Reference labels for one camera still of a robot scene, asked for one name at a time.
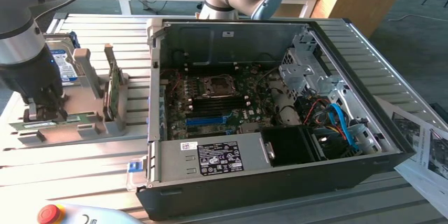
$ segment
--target red wire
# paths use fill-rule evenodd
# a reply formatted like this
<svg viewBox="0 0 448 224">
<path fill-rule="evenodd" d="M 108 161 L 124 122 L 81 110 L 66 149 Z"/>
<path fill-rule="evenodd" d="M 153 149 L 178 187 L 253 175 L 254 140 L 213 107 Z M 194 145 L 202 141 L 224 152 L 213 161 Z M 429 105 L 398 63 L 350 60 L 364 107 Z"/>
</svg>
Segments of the red wire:
<svg viewBox="0 0 448 224">
<path fill-rule="evenodd" d="M 170 90 L 169 94 L 174 91 L 174 89 L 177 88 L 177 85 L 180 83 L 180 79 L 181 79 L 181 76 L 180 76 L 180 72 L 177 72 L 177 82 L 176 82 L 176 85 L 173 86 L 173 89 Z"/>
<path fill-rule="evenodd" d="M 313 105 L 310 106 L 310 109 L 309 109 L 309 112 L 308 112 L 308 115 L 306 115 L 306 117 L 305 117 L 305 121 L 302 122 L 302 124 L 306 123 L 306 121 L 308 121 L 308 119 L 309 119 L 309 116 L 310 116 L 310 112 L 313 112 L 313 110 L 314 110 L 314 106 L 316 106 L 317 102 L 320 102 L 320 101 L 322 101 L 322 99 L 317 99 L 317 100 L 314 101 Z"/>
<path fill-rule="evenodd" d="M 338 133 L 341 134 L 344 140 L 346 140 L 346 137 L 345 137 L 345 134 L 342 133 L 341 128 L 336 126 L 336 129 L 337 129 Z"/>
<path fill-rule="evenodd" d="M 165 69 L 161 71 L 160 75 L 162 75 L 164 73 L 169 72 L 169 71 L 176 71 L 176 69 L 170 68 L 170 69 Z"/>
</svg>

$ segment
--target barcode sticker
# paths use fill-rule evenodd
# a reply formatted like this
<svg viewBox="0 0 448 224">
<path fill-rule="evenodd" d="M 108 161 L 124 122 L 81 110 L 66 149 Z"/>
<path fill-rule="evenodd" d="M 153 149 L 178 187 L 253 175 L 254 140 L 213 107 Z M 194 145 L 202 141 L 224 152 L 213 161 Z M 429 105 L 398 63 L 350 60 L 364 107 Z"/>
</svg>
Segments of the barcode sticker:
<svg viewBox="0 0 448 224">
<path fill-rule="evenodd" d="M 65 50 L 50 50 L 50 53 L 53 54 L 54 62 L 58 66 L 62 82 L 76 81 L 77 80 L 76 71 L 72 64 L 66 62 L 68 55 Z"/>
<path fill-rule="evenodd" d="M 196 150 L 196 149 L 197 149 L 197 142 L 180 143 L 181 151 Z"/>
</svg>

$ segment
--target blue pcie slot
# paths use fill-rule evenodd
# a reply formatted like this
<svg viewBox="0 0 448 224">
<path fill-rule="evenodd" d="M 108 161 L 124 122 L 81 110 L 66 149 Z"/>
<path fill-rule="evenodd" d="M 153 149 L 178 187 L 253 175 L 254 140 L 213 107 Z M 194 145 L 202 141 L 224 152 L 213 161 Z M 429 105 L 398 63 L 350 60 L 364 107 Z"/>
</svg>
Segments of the blue pcie slot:
<svg viewBox="0 0 448 224">
<path fill-rule="evenodd" d="M 220 116 L 216 118 L 188 118 L 185 121 L 186 126 L 225 124 L 225 123 L 226 123 L 226 116 Z"/>
</svg>

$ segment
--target slotted metal table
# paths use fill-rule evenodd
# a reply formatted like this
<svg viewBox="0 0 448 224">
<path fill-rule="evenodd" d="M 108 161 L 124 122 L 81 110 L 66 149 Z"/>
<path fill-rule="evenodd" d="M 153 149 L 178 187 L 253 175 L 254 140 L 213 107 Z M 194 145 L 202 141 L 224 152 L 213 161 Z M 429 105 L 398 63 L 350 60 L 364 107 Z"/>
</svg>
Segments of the slotted metal table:
<svg viewBox="0 0 448 224">
<path fill-rule="evenodd" d="M 8 122 L 21 116 L 17 93 L 0 117 L 0 195 L 17 195 L 66 203 L 120 209 L 145 223 L 146 213 L 125 189 L 126 163 L 146 154 L 146 117 L 150 55 L 146 19 L 164 16 L 57 14 L 48 33 L 74 31 L 81 47 L 92 51 L 97 74 L 108 73 L 104 44 L 113 44 L 118 66 L 129 74 L 128 133 L 93 141 L 42 142 L 21 145 Z M 445 128 L 426 102 L 396 73 L 354 26 L 341 19 L 313 19 L 321 25 L 350 67 L 373 95 Z M 336 72 L 329 59 L 324 59 Z M 166 223 L 448 223 L 396 172 L 373 175 L 353 189 L 278 201 Z"/>
</svg>

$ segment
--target red button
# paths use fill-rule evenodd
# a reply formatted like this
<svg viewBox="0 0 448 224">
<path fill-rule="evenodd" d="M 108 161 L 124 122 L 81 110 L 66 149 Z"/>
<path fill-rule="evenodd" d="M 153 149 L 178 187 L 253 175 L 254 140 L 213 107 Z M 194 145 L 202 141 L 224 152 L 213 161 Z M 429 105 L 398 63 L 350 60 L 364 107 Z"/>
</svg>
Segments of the red button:
<svg viewBox="0 0 448 224">
<path fill-rule="evenodd" d="M 61 210 L 54 205 L 46 205 L 41 208 L 37 215 L 37 222 L 40 224 L 52 224 L 58 219 Z"/>
</svg>

